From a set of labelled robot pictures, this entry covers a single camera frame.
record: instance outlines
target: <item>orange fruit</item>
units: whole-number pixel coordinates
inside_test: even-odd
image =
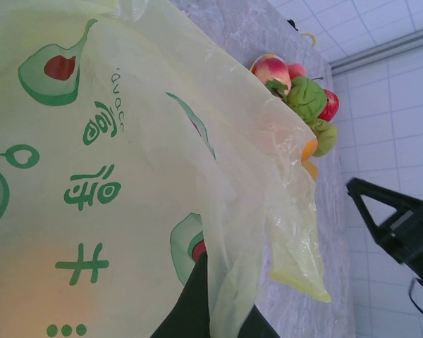
[[[318,139],[316,137],[308,141],[308,143],[305,145],[304,149],[302,150],[301,161],[304,162],[310,157],[312,157],[314,152],[317,150],[317,147],[318,147]]]

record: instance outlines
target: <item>translucent plastic bag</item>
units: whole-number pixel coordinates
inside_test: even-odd
[[[236,337],[267,221],[273,276],[326,300],[312,137],[166,0],[0,1],[0,338],[149,337],[205,244]]]

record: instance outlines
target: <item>tiled wall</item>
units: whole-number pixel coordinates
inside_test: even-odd
[[[423,199],[423,49],[339,75],[334,89],[344,182],[361,177]],[[367,207],[380,222],[391,211],[376,203]],[[407,297],[411,271],[374,243],[349,196],[345,213],[357,337],[423,338]],[[423,305],[423,291],[416,297]]]
[[[423,0],[269,0],[300,32],[317,38],[327,61],[423,29]]]

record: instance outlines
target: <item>yellow plastic bag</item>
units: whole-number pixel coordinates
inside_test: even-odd
[[[237,337],[266,222],[273,276],[326,300],[312,137],[166,0],[0,0],[0,338],[150,337],[205,244]]]

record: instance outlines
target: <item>black object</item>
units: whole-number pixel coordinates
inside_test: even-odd
[[[289,23],[291,25],[291,27],[295,28],[296,32],[298,31],[298,29],[296,28],[296,24],[293,20],[287,20],[287,23]]]
[[[207,253],[191,272],[174,309],[151,338],[210,338],[207,293]],[[280,338],[254,306],[238,338]]]
[[[423,201],[400,194],[358,178],[353,178],[346,187],[365,221],[374,241],[399,264],[406,264],[418,276],[423,286]],[[379,201],[396,209],[382,224],[373,221],[362,196]],[[423,310],[412,299],[415,279],[409,289],[409,297],[415,307]]]

